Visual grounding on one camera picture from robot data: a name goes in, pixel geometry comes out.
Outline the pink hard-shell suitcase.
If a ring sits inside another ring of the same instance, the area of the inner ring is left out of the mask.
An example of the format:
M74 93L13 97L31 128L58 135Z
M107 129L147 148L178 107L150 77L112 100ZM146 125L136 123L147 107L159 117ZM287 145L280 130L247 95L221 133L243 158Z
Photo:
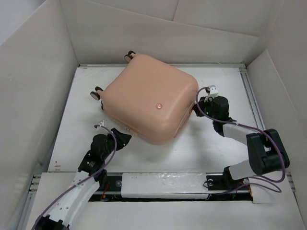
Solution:
M146 141L163 145L188 121L199 89L190 74L145 54L129 51L127 66L90 95L114 121Z

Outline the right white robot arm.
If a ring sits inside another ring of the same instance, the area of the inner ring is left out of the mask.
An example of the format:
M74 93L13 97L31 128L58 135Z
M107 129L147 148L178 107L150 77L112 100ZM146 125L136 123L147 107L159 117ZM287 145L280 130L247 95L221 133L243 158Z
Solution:
M213 122L216 133L234 139L248 149L248 160L224 168L214 183L232 192L248 186L245 179L256 179L272 185L281 183L286 177L289 157L279 133L275 129L261 130L233 120L229 115L229 103L225 97L197 97L193 110L198 117Z

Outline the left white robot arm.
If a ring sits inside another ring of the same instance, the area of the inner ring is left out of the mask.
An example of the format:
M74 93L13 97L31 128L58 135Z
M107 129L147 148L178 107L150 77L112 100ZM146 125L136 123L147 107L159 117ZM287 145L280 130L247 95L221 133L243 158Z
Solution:
M105 188L105 167L117 151L127 146L132 135L121 133L116 128L101 128L108 133L93 137L69 188L37 217L33 230L71 230L92 195Z

